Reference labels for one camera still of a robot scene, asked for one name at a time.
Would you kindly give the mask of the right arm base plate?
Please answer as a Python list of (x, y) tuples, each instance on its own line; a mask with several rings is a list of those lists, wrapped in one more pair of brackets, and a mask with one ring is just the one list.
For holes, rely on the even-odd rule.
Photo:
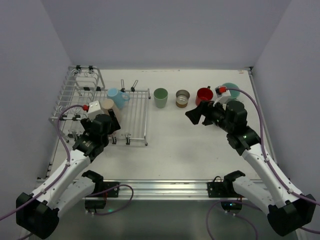
[(210, 181), (206, 183), (209, 198), (237, 198), (237, 194), (230, 183)]

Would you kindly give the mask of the light blue mug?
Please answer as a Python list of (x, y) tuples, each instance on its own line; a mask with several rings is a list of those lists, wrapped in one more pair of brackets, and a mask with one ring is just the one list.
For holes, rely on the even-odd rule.
[(107, 90), (107, 98), (113, 100), (116, 106), (121, 110), (125, 107), (126, 102), (130, 100), (130, 95), (117, 88), (110, 88)]

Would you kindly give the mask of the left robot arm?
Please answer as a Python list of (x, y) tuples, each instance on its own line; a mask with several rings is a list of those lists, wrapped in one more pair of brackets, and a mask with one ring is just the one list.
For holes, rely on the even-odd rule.
[(109, 144), (109, 136), (120, 130), (113, 110), (98, 114), (93, 120), (80, 121), (84, 133), (75, 141), (67, 157), (56, 171), (31, 193), (21, 193), (16, 199), (16, 223), (38, 238), (48, 238), (57, 228), (63, 210), (93, 193), (95, 182), (84, 176), (70, 186), (75, 177)]

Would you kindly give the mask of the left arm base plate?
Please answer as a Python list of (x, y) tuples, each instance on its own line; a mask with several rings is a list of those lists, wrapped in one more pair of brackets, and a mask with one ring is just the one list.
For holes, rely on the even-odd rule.
[[(119, 184), (120, 182), (117, 182), (117, 181), (101, 181), (97, 183), (96, 186), (94, 187), (93, 194), (103, 192), (104, 190), (118, 186)], [(119, 187), (115, 187), (114, 189), (109, 190), (108, 192), (95, 195), (94, 197), (107, 199), (107, 198), (117, 198), (118, 195), (119, 195)]]

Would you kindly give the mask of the pale green mug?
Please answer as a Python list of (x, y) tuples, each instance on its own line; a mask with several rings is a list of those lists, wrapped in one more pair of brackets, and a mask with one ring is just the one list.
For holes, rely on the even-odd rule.
[(230, 90), (230, 97), (228, 98), (228, 100), (226, 101), (227, 103), (230, 101), (237, 101), (238, 97), (240, 96), (240, 92), (234, 89), (239, 89), (239, 87), (231, 82), (226, 82), (223, 83), (222, 86), (226, 87), (227, 89), (232, 89)]

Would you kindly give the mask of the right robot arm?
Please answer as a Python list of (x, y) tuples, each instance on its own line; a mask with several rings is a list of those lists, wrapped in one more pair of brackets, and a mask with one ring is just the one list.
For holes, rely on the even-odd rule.
[(193, 125), (204, 116), (204, 126), (214, 124), (224, 130), (229, 145), (249, 163), (265, 185), (265, 188), (256, 185), (237, 170), (224, 176), (226, 191), (251, 201), (266, 214), (270, 226), (279, 236), (286, 236), (311, 222), (316, 199), (312, 194), (303, 194), (267, 153), (262, 139), (248, 126), (248, 113), (243, 103), (230, 101), (223, 106), (202, 101), (185, 115)]

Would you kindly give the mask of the red mug black handle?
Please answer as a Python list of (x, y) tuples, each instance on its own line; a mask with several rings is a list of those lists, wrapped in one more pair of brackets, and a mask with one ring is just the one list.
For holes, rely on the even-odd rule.
[(213, 99), (214, 93), (211, 87), (202, 87), (196, 93), (195, 104), (198, 106), (202, 101), (211, 101)]

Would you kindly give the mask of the light green tumbler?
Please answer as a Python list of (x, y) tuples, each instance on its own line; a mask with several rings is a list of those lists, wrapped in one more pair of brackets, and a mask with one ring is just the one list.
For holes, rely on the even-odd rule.
[(165, 88), (157, 88), (153, 92), (154, 102), (157, 108), (162, 109), (166, 106), (168, 100), (168, 91)]

